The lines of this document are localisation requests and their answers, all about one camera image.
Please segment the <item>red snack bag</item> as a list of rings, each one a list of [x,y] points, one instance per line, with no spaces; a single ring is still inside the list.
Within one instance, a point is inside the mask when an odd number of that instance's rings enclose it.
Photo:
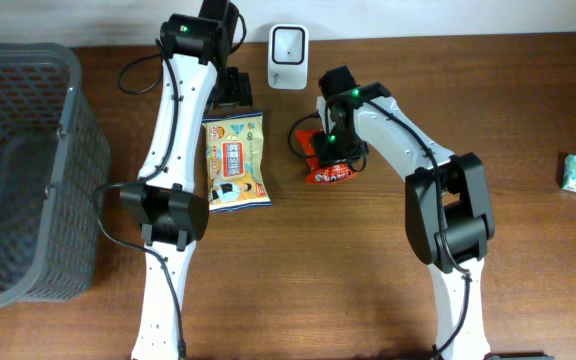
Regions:
[[[315,135],[322,135],[322,130],[297,130],[296,138],[307,156],[306,163],[308,164],[311,172],[306,177],[308,184],[331,184],[335,182],[347,181],[358,176],[357,172],[353,172],[347,164],[336,164],[330,166],[322,166],[316,158],[315,149],[311,144]]]

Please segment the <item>yellow wet wipes pack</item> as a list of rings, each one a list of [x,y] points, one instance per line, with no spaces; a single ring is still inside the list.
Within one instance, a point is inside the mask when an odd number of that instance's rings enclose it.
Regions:
[[[234,212],[271,205],[261,163],[263,113],[203,120],[209,211]]]

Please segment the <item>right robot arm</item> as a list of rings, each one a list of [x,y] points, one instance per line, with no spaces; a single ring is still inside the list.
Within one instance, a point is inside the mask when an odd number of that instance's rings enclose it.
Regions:
[[[360,85],[345,66],[327,71],[319,89],[319,163],[365,165],[374,148],[404,182],[406,236],[431,274],[437,309],[433,358],[487,358],[481,278],[495,222],[482,161],[436,143],[384,85]]]

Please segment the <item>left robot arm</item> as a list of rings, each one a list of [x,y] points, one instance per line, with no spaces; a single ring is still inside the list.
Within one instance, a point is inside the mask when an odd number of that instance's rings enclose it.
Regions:
[[[198,15],[173,14],[156,41],[162,95],[148,155],[120,198],[141,229],[146,259],[136,360],[184,359],[182,304],[188,268],[209,218],[208,201],[195,192],[195,159],[204,115],[212,108],[250,106],[247,74],[227,64],[245,29],[229,0],[202,3]]]

